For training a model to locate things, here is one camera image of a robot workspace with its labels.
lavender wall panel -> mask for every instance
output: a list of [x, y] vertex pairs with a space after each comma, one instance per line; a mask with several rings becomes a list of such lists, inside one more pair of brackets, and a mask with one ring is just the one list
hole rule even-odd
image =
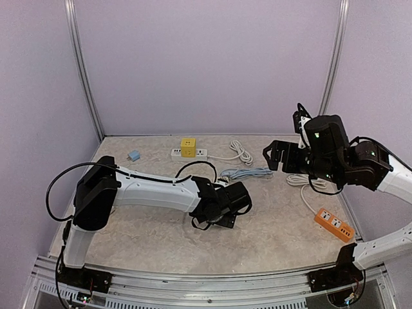
[[340, 1], [77, 1], [109, 135], [292, 133], [316, 113]]
[[[341, 63], [328, 113], [348, 136], [370, 136], [412, 165], [412, 2], [352, 1]], [[369, 240], [412, 220], [412, 206], [349, 187], [350, 206]], [[401, 308], [410, 308], [412, 255], [386, 263]]]
[[[44, 194], [63, 169], [89, 160], [98, 142], [82, 94], [63, 1], [2, 1], [0, 10], [0, 308], [17, 308], [38, 254], [57, 224]], [[81, 171], [58, 184], [65, 211]]]

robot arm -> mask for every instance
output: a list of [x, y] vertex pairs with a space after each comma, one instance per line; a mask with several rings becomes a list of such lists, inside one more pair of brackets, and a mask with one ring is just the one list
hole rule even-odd
[[[117, 167], [113, 157], [104, 156], [98, 163]], [[233, 228], [236, 216], [252, 207], [250, 196], [241, 182], [211, 183], [206, 178], [183, 179], [154, 176], [117, 167], [93, 166], [78, 182], [75, 214], [63, 254], [64, 266], [82, 268], [96, 231], [103, 229], [112, 206], [143, 205], [166, 207], [188, 212], [199, 223]]]
[[[298, 144], [275, 140], [264, 149], [263, 156], [271, 170], [276, 171], [283, 163], [284, 172], [307, 174], [309, 181], [322, 178], [334, 183], [338, 190], [345, 185], [361, 185], [412, 204], [412, 171], [382, 144], [370, 138], [356, 138], [349, 143], [339, 116], [310, 118], [300, 104], [294, 113], [294, 125], [301, 136]], [[411, 249], [412, 223], [373, 241], [346, 245], [336, 267], [309, 273], [311, 289], [317, 292], [347, 285], [353, 278], [360, 281], [360, 270]]]

speckled floor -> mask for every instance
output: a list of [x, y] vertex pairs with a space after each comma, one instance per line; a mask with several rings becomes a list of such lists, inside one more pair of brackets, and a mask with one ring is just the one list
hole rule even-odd
[[[174, 176], [184, 162], [172, 162], [172, 148], [179, 148], [182, 136], [143, 136], [105, 138], [95, 160], [111, 155], [118, 165], [143, 173]], [[297, 141], [296, 136], [197, 136], [198, 148], [210, 155], [234, 156], [229, 142], [238, 139], [254, 157], [253, 167], [266, 167], [262, 149], [274, 139]], [[127, 160], [137, 149], [141, 159]], [[210, 159], [218, 172], [229, 167], [242, 168], [239, 160]], [[197, 174], [212, 179], [210, 167], [194, 165], [182, 174]], [[87, 263], [107, 267], [181, 274], [238, 274], [289, 270], [336, 260], [341, 240], [320, 228], [303, 204], [299, 188], [285, 182], [286, 174], [271, 178], [244, 180], [254, 204], [245, 216], [238, 217], [233, 229], [192, 228], [190, 217], [179, 211], [155, 207], [126, 206], [117, 209], [108, 225], [96, 233], [86, 258]], [[324, 207], [347, 221], [336, 196], [305, 190], [317, 210]], [[58, 256], [61, 228], [50, 255]]]

yellow plug adapter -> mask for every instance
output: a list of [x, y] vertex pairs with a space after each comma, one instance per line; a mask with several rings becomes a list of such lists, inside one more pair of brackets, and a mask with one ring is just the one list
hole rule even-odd
[[183, 138], [180, 143], [180, 151], [184, 158], [194, 158], [196, 156], [196, 139]]

small blue object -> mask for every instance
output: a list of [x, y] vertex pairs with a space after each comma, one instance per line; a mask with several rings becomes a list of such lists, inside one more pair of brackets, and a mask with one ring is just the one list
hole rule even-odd
[[133, 150], [128, 154], [129, 160], [132, 160], [133, 162], [140, 159], [140, 153], [137, 150]]

